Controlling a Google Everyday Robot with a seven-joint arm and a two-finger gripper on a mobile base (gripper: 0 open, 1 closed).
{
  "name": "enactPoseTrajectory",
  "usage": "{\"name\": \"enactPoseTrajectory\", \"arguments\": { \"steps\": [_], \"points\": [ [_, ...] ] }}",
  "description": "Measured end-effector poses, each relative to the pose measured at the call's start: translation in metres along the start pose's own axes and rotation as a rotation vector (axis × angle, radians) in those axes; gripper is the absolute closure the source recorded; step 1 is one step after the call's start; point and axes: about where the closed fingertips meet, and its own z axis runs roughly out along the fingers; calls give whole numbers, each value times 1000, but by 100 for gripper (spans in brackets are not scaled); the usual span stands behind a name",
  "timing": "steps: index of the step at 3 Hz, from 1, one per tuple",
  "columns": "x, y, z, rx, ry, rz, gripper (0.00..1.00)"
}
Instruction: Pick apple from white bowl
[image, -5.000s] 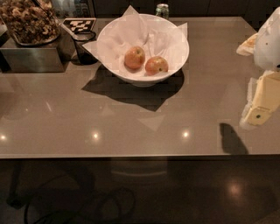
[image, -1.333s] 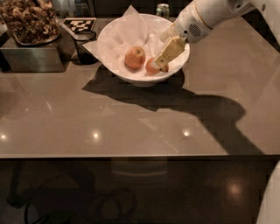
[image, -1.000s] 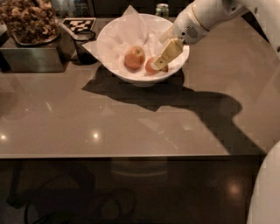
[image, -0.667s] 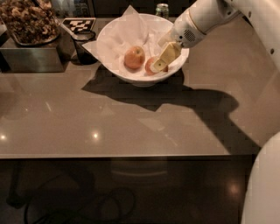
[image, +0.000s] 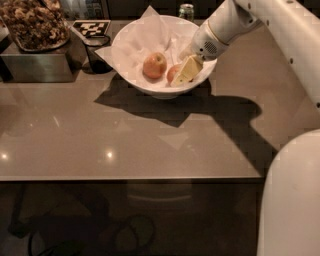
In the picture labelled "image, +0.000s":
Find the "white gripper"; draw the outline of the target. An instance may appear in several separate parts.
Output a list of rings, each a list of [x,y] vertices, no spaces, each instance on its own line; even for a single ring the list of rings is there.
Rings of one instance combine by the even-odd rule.
[[[177,87],[193,80],[203,69],[203,61],[217,59],[237,37],[260,24],[261,21],[236,0],[225,0],[195,32],[191,46],[179,54],[183,62],[171,85]]]

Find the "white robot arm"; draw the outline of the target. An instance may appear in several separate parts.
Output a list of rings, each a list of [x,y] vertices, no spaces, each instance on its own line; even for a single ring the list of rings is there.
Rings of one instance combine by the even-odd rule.
[[[224,0],[182,52],[175,85],[198,75],[239,36],[264,25],[301,88],[279,103],[296,119],[319,113],[320,21],[298,0]],[[291,139],[277,153],[264,182],[256,256],[320,256],[320,129]]]

